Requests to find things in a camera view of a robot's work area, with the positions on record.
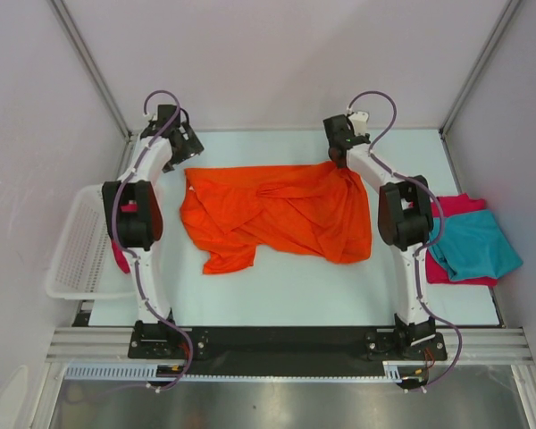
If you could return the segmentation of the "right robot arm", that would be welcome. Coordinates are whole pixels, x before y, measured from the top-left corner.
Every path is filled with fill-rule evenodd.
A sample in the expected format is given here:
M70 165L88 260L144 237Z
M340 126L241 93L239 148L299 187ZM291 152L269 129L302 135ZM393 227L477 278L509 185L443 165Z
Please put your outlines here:
M403 358L416 358L435 337L435 320L425 306L423 262L433 228L428 183L407 177L374 153L367 132L369 114L338 114L322 121L328 155L340 168L357 173L379 197L377 225L396 268L397 312L394 347Z

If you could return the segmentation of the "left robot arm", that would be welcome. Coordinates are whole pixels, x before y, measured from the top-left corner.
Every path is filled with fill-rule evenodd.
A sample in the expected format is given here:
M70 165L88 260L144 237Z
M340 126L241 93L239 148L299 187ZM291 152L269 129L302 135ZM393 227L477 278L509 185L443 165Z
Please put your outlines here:
M102 185L108 237L119 265L131 275L137 320L144 324L174 324L159 262L164 220L156 184L203 150L186 110L176 103L159 105L138 136L130 165Z

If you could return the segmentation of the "orange t-shirt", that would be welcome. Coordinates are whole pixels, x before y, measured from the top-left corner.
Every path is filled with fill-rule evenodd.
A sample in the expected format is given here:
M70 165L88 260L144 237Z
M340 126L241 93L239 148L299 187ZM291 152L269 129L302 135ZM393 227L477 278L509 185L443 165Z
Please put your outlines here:
M253 266L258 247L349 265L372 255L367 191L333 162L188 168L180 219L205 274Z

